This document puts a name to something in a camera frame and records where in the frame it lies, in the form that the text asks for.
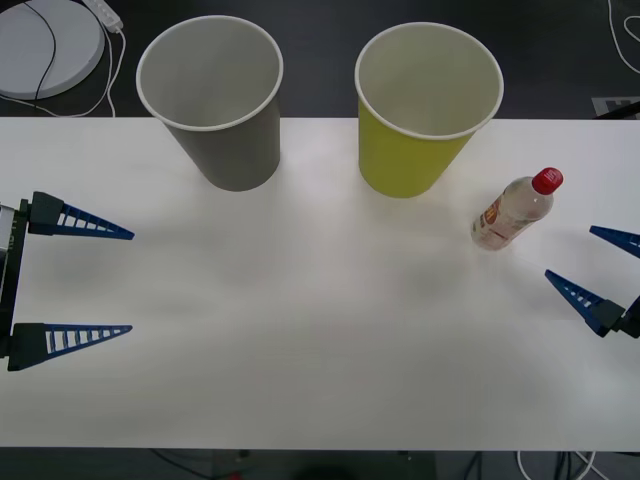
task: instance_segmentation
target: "paper cup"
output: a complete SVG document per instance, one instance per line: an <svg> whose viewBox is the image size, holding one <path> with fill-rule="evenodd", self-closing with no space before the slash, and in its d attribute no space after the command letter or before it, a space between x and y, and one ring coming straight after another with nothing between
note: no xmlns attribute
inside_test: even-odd
<svg viewBox="0 0 640 480"><path fill-rule="evenodd" d="M408 23L385 30L356 63L360 172L375 190L413 197L437 180L498 111L502 72L461 30Z"/></svg>
<svg viewBox="0 0 640 480"><path fill-rule="evenodd" d="M280 161L276 94L282 54L240 18L187 20L160 34L138 64L140 100L204 176L225 190L264 183Z"/></svg>

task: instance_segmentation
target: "white round base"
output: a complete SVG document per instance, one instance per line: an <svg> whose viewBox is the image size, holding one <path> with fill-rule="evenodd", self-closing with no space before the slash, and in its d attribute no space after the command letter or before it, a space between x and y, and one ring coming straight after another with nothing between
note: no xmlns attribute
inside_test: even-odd
<svg viewBox="0 0 640 480"><path fill-rule="evenodd" d="M85 79L104 49L98 20L69 0L27 2L47 19L56 36L56 57L38 98L64 92ZM51 61L53 39L47 25L23 4L0 14L0 94L33 100Z"/></svg>

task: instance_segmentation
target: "cup rim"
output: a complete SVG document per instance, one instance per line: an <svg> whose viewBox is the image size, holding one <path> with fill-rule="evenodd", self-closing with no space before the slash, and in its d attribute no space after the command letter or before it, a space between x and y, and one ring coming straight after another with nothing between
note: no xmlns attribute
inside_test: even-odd
<svg viewBox="0 0 640 480"><path fill-rule="evenodd" d="M491 112L489 112L489 114L481 122L477 123L473 127L469 128L467 130L464 130L462 132L452 133L452 134L449 134L449 135L425 135L425 134L422 134L422 133L413 132L411 130L407 130L407 129L398 127L397 125L395 125L395 124L391 123L390 121L388 121L387 119L385 119L378 112L376 112L375 109L371 106L371 104L367 100L367 98L365 97L364 93L362 92L362 87L360 86L360 65L362 63L362 59L364 58L364 56L367 53L367 51L369 50L369 48L371 48L371 46L377 40L379 40L380 38L384 37L385 35L388 35L391 32L394 32L395 30L400 30L400 29L407 28L407 27L410 27L410 26L415 26L415 25L420 25L420 26L425 26L425 27L435 27L435 28L441 28L441 29L444 29L444 30L450 30L452 32L455 32L455 33L457 33L459 35L462 35L462 36L468 38L469 40L471 40L473 43L475 43L476 45L478 45L480 47L480 49L487 55L487 57L491 61L492 65L495 67L496 73L498 74L498 80L499 80L498 97L496 99L496 103L495 103L493 109L491 110ZM495 116L495 114L497 113L498 109L500 108L500 104L502 103L502 97L504 96L504 78L502 76L502 70L500 70L500 65L498 64L498 61L495 59L495 57L493 56L491 51L487 47L485 47L484 44L482 42L480 42L480 40L478 40L477 38L473 37L472 35L469 35L467 32L464 32L464 31L462 31L462 30L460 30L458 28L455 28L455 27L451 27L449 25L444 25L442 23L433 23L433 22L403 23L403 24L396 25L394 27L388 28L388 29L380 32L379 34L377 34L371 40L369 40L369 42L367 42L367 44L364 46L364 48L360 52L360 55L358 55L358 61L356 62L356 68L355 68L355 84L356 84L356 90L358 91L358 97L360 98L360 101L365 106L365 108L369 111L369 113L371 115L373 115L379 122L381 122L383 125L386 125L387 127L391 128L392 130L395 130L398 133L401 133L401 134L409 136L409 137L417 138L417 139L420 139L420 140L455 140L456 138L461 138L461 137L466 137L467 135L471 135L472 133L474 133L475 131L479 130L484 125L486 125L489 122L489 120L491 120Z"/></svg>
<svg viewBox="0 0 640 480"><path fill-rule="evenodd" d="M244 25L247 25L247 26L257 30L259 33L261 33L269 41L269 43L271 43L271 45L273 46L273 49L275 50L276 55L278 57L278 78L277 78L276 83L275 83L275 85L273 87L273 90L271 91L271 93L269 93L267 98L260 105L258 105L254 110L252 110L251 112L247 113L243 117L240 117L240 118L238 118L236 120L233 120L233 121L227 122L227 123L222 123L220 125L213 125L213 126L206 126L206 127L194 127L194 126L191 126L191 125L185 125L185 124L182 124L182 123L174 122L173 120L169 120L168 118L166 118L163 115L161 115L160 113L158 113L149 104L149 102L147 101L146 97L144 96L144 92L142 91L142 87L141 87L141 84L140 84L140 82L141 82L140 76L141 76L141 72L142 72L142 66L143 66L145 60L147 59L147 56L148 56L149 52L151 51L151 49L153 47L155 47L155 45L160 40L162 40L164 37L166 37L167 35L170 35L174 30L182 28L182 27L184 27L185 25L187 25L189 23L208 21L208 20L212 20L212 19L224 19L224 20L229 20L229 21L233 21L233 22L237 22L237 23L242 23ZM204 16L201 16L201 17L190 18L189 20L185 20L183 22L176 23L175 25L173 25L172 27L166 29L164 32L162 32L160 35L158 35L156 38L153 39L153 41L145 49L144 53L140 57L140 61L138 62L138 67L136 68L136 90L138 91L138 97L140 97L140 101L142 102L144 107L147 109L147 111L151 115L153 115L155 118L160 120L162 123L164 123L165 125L169 125L171 127L174 127L174 128L180 129L180 130L186 130L186 131L189 131L189 132L215 132L215 131L218 131L218 130L225 130L227 128L231 128L231 127L234 127L234 126L239 125L241 123L244 123L247 120L250 120L251 118L253 118L256 115L258 115L262 110L264 110L266 108L266 106L269 105L269 103L271 103L271 101L274 99L274 97L278 93L278 90L280 89L280 85L282 83L283 75L284 75L284 61L282 59L282 52L280 51L280 47L278 47L278 44L276 43L276 41L273 39L273 37L271 35L269 35L269 33L267 33L267 31L264 28L260 27L259 25L256 25L253 22L245 20L243 18L231 17L229 15L204 15Z"/></svg>

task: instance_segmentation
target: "white cable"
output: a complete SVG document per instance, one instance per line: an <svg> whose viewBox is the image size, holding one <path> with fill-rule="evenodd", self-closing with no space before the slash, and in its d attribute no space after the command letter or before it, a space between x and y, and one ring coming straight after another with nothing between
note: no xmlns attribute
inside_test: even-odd
<svg viewBox="0 0 640 480"><path fill-rule="evenodd" d="M589 460L587 460L587 458L582 455L580 452L575 452L576 455L578 455L578 457L580 457L580 460L582 460L584 463L589 463ZM593 466L593 462L591 464L591 470L593 470L593 472L598 475L602 480L609 480L600 470L598 470L596 467Z"/></svg>
<svg viewBox="0 0 640 480"><path fill-rule="evenodd" d="M618 45L618 39L616 38L616 31L613 28L613 13L612 13L613 8L611 7L611 0L607 0L607 3L609 4L609 28L611 29L611 36L613 37L613 43L616 46L616 50L618 51L618 55L620 56L620 59L625 63L625 65L627 67L629 67L634 72L640 74L640 70L635 68L629 62L627 62L627 59L624 58L624 55L622 55L622 50L620 50L620 45ZM636 40L637 42L640 42L640 38L638 38L635 34L631 33L631 30L629 30L629 27L627 26L627 22L629 20L634 19L634 18L640 18L640 16L634 15L634 16L627 17L627 18L624 19L624 29L627 31L627 33L629 35L631 35L631 37L633 37L634 40Z"/></svg>
<svg viewBox="0 0 640 480"><path fill-rule="evenodd" d="M578 475L577 478L575 478L575 480L582 480L584 477L587 476L587 474L589 473L589 470L593 470L595 473L600 475L600 477L603 478L604 480L609 480L607 477L605 477L599 470L597 470L593 466L593 461L596 459L596 452L591 452L591 456L589 457L589 460L587 460L580 452L575 452L575 453L576 455L578 455L578 457L580 457L582 461L584 461L587 464L585 469L582 471L580 475ZM524 471L524 467L522 466L522 452L520 451L516 452L516 460L518 461L518 468L520 469L520 473L522 474L522 476L525 478L525 480L531 480L531 477L527 475L527 472Z"/></svg>
<svg viewBox="0 0 640 480"><path fill-rule="evenodd" d="M122 37L122 50L120 51L120 58L118 59L118 65L116 65L116 71L113 73L113 79L107 88L107 100L109 101L109 106L111 107L111 116L115 118L116 116L116 107L113 106L113 100L111 100L111 87L116 82L116 78L118 78L118 73L120 73L120 65L122 64L122 59L124 58L124 51L127 48L127 39L124 36L122 30L116 27L116 32Z"/></svg>
<svg viewBox="0 0 640 480"><path fill-rule="evenodd" d="M96 108L98 108L98 105L100 105L102 103L102 100L104 100L105 95L107 95L109 93L109 90L111 89L111 85L113 84L113 81L115 80L115 76L113 78L113 80L111 79L111 69L113 67L113 49L111 46L111 39L109 38L109 33L107 32L107 30L104 28L104 25L102 24L102 22L98 21L98 24L100 25L100 28L102 29L102 33L104 34L104 38L107 40L107 44L109 45L109 73L107 74L107 84L104 88L104 92L102 92L102 95L100 96L100 99L96 102L96 104L91 107L89 110L87 110L84 113L76 113L74 115L58 115L57 113L52 112L51 110L48 110L44 107L41 107L39 105L34 105L33 103L29 103L29 102L25 102L24 100L18 100L17 98L10 98L10 97L5 97L4 95L0 95L0 98L2 98L3 100L6 100L8 102L13 102L13 103L20 103L22 105L26 105L27 107L32 107L32 108L36 108L42 112L48 113L49 115L56 117L56 118L78 118L78 117L84 117L86 115L89 115L91 112L93 112ZM120 69L120 63L122 62L122 57L124 56L124 48L122 50L122 52L120 53L120 60L118 62L118 70ZM109 102L109 105L111 106L111 116L115 117L116 116L116 111L115 108L113 107L113 104L111 102Z"/></svg>
<svg viewBox="0 0 640 480"><path fill-rule="evenodd" d="M516 459L518 460L518 468L520 469L520 473L526 480L531 480L531 477L527 475L527 472L524 471L524 467L522 466L522 452L519 450L516 452Z"/></svg>

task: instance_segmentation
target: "plastic bottle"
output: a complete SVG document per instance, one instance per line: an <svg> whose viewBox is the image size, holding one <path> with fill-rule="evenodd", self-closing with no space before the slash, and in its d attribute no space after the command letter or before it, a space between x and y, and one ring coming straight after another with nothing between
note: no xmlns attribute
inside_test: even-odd
<svg viewBox="0 0 640 480"><path fill-rule="evenodd" d="M535 177L522 177L505 188L502 195L471 226L471 238L486 250L500 250L553 206L553 192L562 185L562 173L545 168Z"/></svg>

